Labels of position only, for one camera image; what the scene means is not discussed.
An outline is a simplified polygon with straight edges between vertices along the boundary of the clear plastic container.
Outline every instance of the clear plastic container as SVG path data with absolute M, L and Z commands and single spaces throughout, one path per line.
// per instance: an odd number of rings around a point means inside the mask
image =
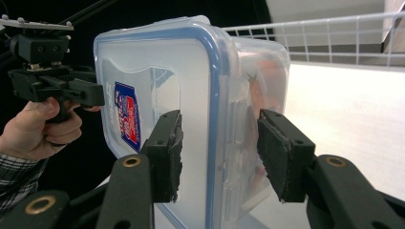
M 231 37 L 197 16 L 102 33 L 94 52 L 117 157 L 138 153 L 160 115 L 181 110 L 179 199 L 159 205 L 177 228 L 236 228 L 270 195 L 256 119 L 262 108 L 284 110 L 284 47 Z

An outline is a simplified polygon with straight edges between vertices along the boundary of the plaid shirt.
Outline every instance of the plaid shirt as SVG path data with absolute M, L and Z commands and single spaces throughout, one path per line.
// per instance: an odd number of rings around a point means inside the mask
M 0 218 L 38 188 L 47 160 L 25 160 L 0 154 Z

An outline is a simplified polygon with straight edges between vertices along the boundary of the metal wire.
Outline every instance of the metal wire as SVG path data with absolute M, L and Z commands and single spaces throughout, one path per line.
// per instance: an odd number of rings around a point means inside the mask
M 405 12 L 224 28 L 230 35 L 275 40 L 291 60 L 405 66 Z

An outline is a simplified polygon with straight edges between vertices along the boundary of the blue label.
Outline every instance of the blue label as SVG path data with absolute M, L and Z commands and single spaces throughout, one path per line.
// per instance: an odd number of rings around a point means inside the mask
M 137 153 L 140 151 L 139 110 L 135 89 L 116 82 L 115 103 L 122 139 Z

